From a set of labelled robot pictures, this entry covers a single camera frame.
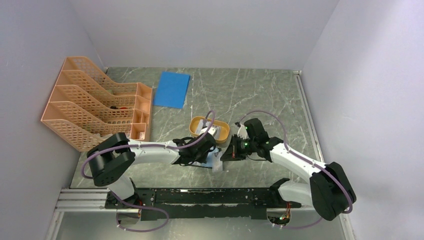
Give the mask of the black leather card holder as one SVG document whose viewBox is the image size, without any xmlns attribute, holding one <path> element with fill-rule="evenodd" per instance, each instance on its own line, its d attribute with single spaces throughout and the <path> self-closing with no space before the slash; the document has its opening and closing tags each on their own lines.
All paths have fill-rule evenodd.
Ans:
<svg viewBox="0 0 424 240">
<path fill-rule="evenodd" d="M 205 162 L 202 162 L 202 163 L 194 162 L 194 163 L 189 163 L 188 165 L 191 166 L 191 167 L 200 167 L 200 168 L 212 169 L 213 168 L 213 162 L 212 162 L 213 161 L 212 160 L 213 154 L 217 153 L 217 152 L 222 152 L 222 149 L 218 147 L 218 148 L 215 148 L 213 151 L 209 152 L 206 159 L 205 159 Z"/>
</svg>

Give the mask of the white VIP card stack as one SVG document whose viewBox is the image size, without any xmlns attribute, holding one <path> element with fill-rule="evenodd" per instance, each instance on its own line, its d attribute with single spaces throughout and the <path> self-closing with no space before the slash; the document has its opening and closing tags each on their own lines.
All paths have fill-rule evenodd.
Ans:
<svg viewBox="0 0 424 240">
<path fill-rule="evenodd" d="M 201 119 L 194 131 L 196 135 L 201 135 L 205 133 L 210 125 L 210 121 L 205 121 L 204 119 Z M 211 134 L 216 140 L 220 138 L 221 133 L 221 127 L 218 125 L 212 125 L 208 131 L 209 134 Z"/>
</svg>

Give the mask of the blue folder sheet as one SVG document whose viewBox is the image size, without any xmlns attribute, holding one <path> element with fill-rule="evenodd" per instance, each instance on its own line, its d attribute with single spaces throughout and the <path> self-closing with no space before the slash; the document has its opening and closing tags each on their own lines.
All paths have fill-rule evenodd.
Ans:
<svg viewBox="0 0 424 240">
<path fill-rule="evenodd" d="M 189 74 L 163 71 L 156 88 L 153 105 L 182 109 L 189 81 Z"/>
</svg>

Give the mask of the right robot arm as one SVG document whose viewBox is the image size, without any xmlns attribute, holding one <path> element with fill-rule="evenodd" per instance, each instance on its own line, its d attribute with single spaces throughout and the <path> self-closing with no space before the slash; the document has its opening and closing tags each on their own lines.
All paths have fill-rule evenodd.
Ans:
<svg viewBox="0 0 424 240">
<path fill-rule="evenodd" d="M 304 181 L 283 178 L 273 184 L 269 199 L 275 207 L 287 202 L 311 206 L 327 221 L 352 211 L 357 197 L 340 164 L 314 160 L 291 148 L 283 139 L 270 137 L 258 118 L 239 125 L 220 159 L 242 161 L 252 154 L 289 169 Z"/>
</svg>

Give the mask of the peach plastic file organizer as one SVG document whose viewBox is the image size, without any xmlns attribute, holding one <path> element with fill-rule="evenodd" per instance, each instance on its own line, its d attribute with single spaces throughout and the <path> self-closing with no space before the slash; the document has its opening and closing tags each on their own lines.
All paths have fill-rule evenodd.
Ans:
<svg viewBox="0 0 424 240">
<path fill-rule="evenodd" d="M 100 144 L 99 136 L 106 134 L 149 141 L 152 100 L 151 87 L 117 83 L 89 58 L 68 56 L 40 120 L 79 152 Z"/>
</svg>

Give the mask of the yellow oval tray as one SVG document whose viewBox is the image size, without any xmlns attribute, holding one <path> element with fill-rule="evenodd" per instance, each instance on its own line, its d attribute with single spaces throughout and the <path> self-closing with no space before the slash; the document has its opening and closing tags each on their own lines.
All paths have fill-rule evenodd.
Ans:
<svg viewBox="0 0 424 240">
<path fill-rule="evenodd" d="M 199 123 L 200 120 L 205 120 L 205 121 L 210 121 L 211 122 L 212 119 L 211 118 L 208 118 L 206 120 L 206 118 L 204 116 L 195 116 L 194 118 L 192 118 L 191 119 L 191 122 L 189 124 L 189 131 L 190 131 L 190 134 L 193 137 L 197 137 L 198 136 L 197 134 L 195 134 L 195 130 L 196 130 L 196 127 L 197 127 L 197 125 L 198 125 L 198 123 Z M 224 144 L 227 141 L 228 137 L 229 137 L 230 126 L 226 122 L 219 121 L 219 120 L 216 120 L 216 119 L 214 120 L 214 122 L 213 122 L 212 125 L 217 125 L 217 126 L 220 126 L 221 127 L 221 132 L 220 132 L 220 135 L 219 135 L 219 139 L 215 139 L 215 141 L 216 141 L 217 144 Z"/>
</svg>

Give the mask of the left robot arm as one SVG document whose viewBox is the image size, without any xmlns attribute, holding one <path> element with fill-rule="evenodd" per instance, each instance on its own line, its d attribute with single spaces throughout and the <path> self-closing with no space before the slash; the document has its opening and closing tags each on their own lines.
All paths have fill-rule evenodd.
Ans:
<svg viewBox="0 0 424 240">
<path fill-rule="evenodd" d="M 113 134 L 86 154 L 82 168 L 89 166 L 91 179 L 96 187 L 109 188 L 126 208 L 134 207 L 139 194 L 126 171 L 133 165 L 162 163 L 179 166 L 201 167 L 208 157 L 220 150 L 214 137 L 204 133 L 197 137 L 175 138 L 164 142 L 138 141 L 124 133 Z"/>
</svg>

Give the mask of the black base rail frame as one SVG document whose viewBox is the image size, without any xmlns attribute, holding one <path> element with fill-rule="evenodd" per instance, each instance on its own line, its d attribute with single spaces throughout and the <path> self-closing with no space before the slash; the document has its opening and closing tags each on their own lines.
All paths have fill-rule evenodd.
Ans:
<svg viewBox="0 0 424 240">
<path fill-rule="evenodd" d="M 249 217 L 266 220 L 270 209 L 302 206 L 284 201 L 276 184 L 253 188 L 137 188 L 125 201 L 164 210 L 171 219 Z"/>
</svg>

